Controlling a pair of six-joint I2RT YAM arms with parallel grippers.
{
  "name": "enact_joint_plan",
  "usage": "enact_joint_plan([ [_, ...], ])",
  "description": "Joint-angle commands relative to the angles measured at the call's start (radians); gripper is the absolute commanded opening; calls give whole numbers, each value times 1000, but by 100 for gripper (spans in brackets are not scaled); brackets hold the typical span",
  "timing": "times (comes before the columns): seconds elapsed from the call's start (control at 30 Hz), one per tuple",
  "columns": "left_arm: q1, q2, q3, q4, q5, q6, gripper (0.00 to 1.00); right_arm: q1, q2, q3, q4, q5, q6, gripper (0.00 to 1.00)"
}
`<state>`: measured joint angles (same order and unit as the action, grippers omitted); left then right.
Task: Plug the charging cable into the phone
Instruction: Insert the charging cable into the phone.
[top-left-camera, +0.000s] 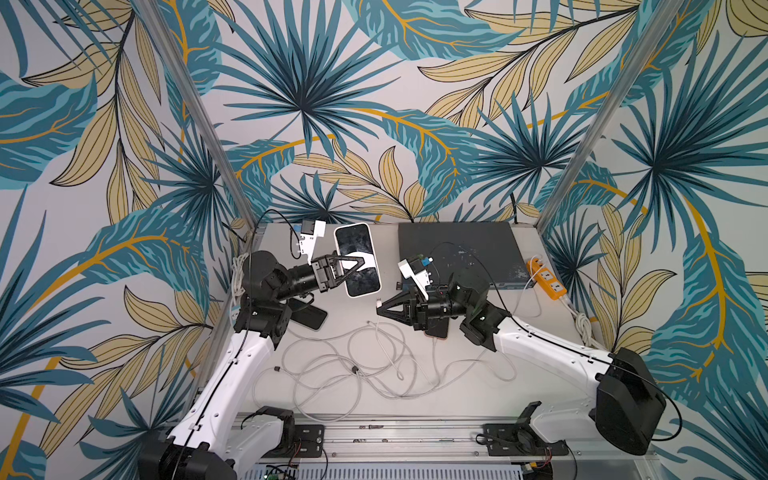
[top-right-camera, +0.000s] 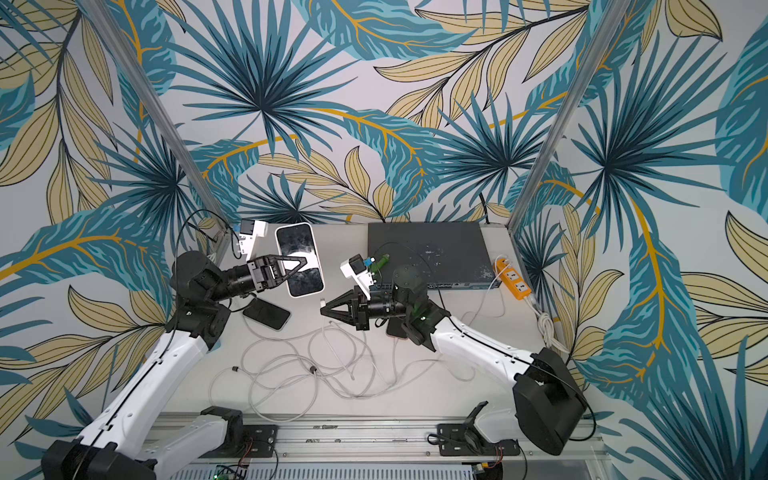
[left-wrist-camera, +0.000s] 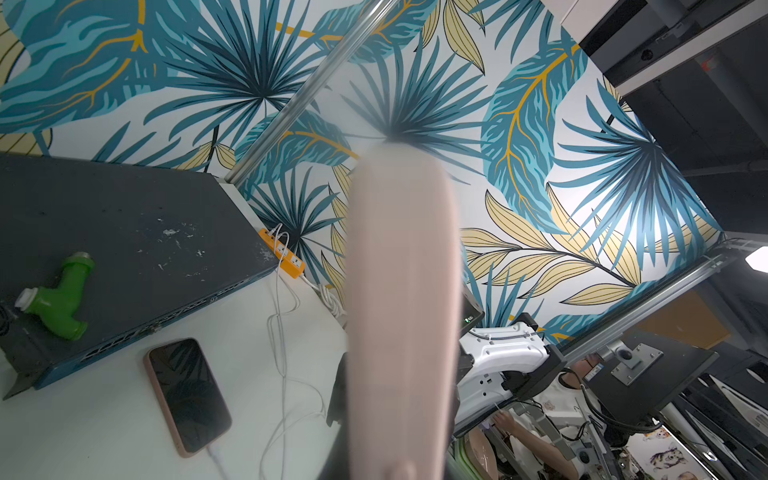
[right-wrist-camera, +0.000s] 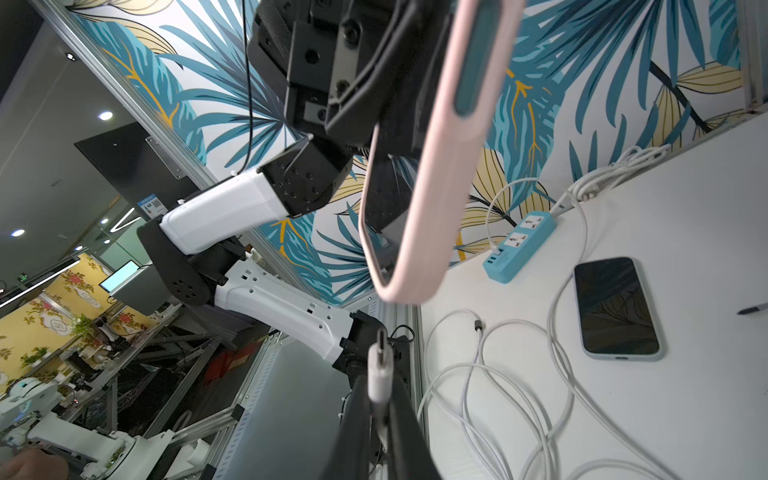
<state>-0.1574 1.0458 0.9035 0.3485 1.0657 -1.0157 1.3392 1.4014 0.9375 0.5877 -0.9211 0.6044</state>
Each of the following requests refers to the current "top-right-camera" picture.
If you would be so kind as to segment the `phone with light blue case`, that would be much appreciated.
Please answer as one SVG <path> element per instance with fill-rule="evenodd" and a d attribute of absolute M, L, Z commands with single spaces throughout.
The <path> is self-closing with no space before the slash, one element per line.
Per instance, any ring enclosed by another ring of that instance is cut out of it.
<path fill-rule="evenodd" d="M 255 298 L 243 310 L 243 315 L 272 330 L 280 331 L 291 317 L 291 312 L 266 300 Z"/>

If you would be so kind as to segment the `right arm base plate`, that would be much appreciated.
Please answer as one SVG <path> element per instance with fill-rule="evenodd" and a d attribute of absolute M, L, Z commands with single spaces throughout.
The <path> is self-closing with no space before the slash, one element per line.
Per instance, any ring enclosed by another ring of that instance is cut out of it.
<path fill-rule="evenodd" d="M 443 457 L 494 457 L 518 456 L 521 448 L 516 440 L 492 443 L 481 436 L 473 426 L 464 423 L 441 423 L 435 432 L 427 434 L 427 442 L 439 449 Z"/>

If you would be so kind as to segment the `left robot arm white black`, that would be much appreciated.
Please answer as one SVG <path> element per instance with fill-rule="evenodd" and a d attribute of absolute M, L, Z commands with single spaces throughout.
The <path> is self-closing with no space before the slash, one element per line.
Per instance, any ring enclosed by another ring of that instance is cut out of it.
<path fill-rule="evenodd" d="M 145 444 L 159 414 L 182 381 L 214 347 L 231 315 L 226 301 L 280 286 L 306 259 L 264 255 L 228 270 L 200 251 L 173 265 L 177 309 L 155 350 L 112 403 L 76 439 L 55 441 L 41 459 L 47 479 L 168 479 L 210 453 L 246 449 L 242 413 L 211 406 L 189 425 Z"/>

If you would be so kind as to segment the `phone with white case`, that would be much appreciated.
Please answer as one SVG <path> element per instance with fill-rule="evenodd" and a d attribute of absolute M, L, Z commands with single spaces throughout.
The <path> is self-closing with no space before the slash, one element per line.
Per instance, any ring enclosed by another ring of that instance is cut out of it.
<path fill-rule="evenodd" d="M 309 223 L 278 227 L 275 238 L 284 268 L 291 273 L 287 280 L 289 295 L 300 298 L 321 293 L 325 289 L 322 267 L 314 232 Z"/>

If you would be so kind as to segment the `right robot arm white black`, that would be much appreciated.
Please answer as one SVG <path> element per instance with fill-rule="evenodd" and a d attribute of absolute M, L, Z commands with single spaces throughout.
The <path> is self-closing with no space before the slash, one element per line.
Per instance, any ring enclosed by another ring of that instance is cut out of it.
<path fill-rule="evenodd" d="M 323 316 L 367 331 L 373 319 L 397 320 L 405 337 L 442 356 L 462 361 L 511 390 L 514 407 L 486 410 L 480 402 L 463 424 L 469 440 L 498 444 L 516 430 L 539 450 L 559 455 L 572 441 L 588 402 L 561 356 L 544 347 L 533 353 L 497 341 L 461 322 L 432 301 L 410 266 L 398 270 L 388 290 L 373 289 L 373 274 L 356 255 L 340 270 L 354 287 L 323 304 Z"/>

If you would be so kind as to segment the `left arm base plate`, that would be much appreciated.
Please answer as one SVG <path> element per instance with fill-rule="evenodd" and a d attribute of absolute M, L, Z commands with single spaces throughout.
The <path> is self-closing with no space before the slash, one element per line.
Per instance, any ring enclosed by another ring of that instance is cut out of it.
<path fill-rule="evenodd" d="M 274 424 L 244 425 L 235 430 L 233 440 L 202 455 L 208 458 L 268 459 L 274 455 L 279 427 Z"/>

